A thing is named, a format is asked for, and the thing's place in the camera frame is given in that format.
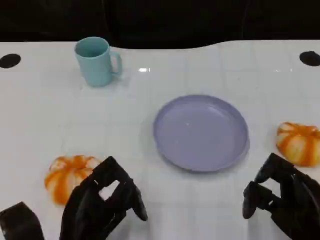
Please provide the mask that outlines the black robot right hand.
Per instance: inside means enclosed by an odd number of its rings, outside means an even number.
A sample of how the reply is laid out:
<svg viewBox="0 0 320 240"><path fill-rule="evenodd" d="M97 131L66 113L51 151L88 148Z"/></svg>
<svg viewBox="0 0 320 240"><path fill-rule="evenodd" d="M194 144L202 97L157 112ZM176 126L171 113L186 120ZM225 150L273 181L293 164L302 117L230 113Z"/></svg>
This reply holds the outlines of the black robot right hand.
<svg viewBox="0 0 320 240"><path fill-rule="evenodd" d="M292 240L320 238L320 185L309 175L271 153L243 191L242 216L256 209L270 212L273 222Z"/></svg>

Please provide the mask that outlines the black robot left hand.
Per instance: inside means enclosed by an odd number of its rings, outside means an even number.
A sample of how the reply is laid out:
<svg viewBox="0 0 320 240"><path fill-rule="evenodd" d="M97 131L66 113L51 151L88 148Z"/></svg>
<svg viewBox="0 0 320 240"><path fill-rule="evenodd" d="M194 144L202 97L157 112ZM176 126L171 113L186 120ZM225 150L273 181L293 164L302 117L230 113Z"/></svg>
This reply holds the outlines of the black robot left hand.
<svg viewBox="0 0 320 240"><path fill-rule="evenodd" d="M74 188L61 219L61 240L105 240L132 209L146 222L141 191L109 156Z"/></svg>

